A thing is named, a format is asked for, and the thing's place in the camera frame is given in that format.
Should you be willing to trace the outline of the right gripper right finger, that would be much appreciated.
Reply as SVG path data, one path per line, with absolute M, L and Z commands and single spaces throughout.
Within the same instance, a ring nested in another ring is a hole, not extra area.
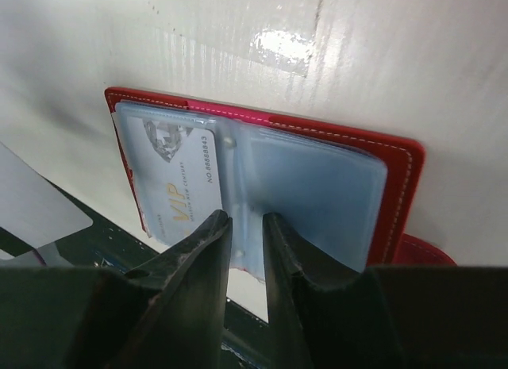
M 387 266 L 356 272 L 263 218 L 274 368 L 504 368 L 507 271 Z

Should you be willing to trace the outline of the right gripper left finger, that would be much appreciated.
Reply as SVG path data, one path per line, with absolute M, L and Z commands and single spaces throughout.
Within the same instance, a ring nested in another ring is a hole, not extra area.
M 215 368 L 233 221 L 217 210 L 148 262 L 1 269 L 4 368 Z

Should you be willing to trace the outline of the red leather card holder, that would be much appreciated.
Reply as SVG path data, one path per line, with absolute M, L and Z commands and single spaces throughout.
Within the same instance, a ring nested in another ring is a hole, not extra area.
M 425 149 L 416 140 L 325 121 L 126 87 L 108 87 L 104 94 L 110 111 L 115 111 L 119 102 L 127 101 L 171 110 L 194 110 L 369 152 L 386 164 L 387 180 L 371 243 L 365 253 L 354 251 L 353 257 L 360 258 L 361 267 L 382 263 L 455 265 L 455 261 L 439 248 L 404 232 L 425 162 Z

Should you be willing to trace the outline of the white stripe card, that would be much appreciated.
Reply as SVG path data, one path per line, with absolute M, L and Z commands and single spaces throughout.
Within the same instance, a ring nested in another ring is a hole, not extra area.
M 92 225 L 92 219 L 78 206 L 1 146 L 2 228 L 39 248 Z

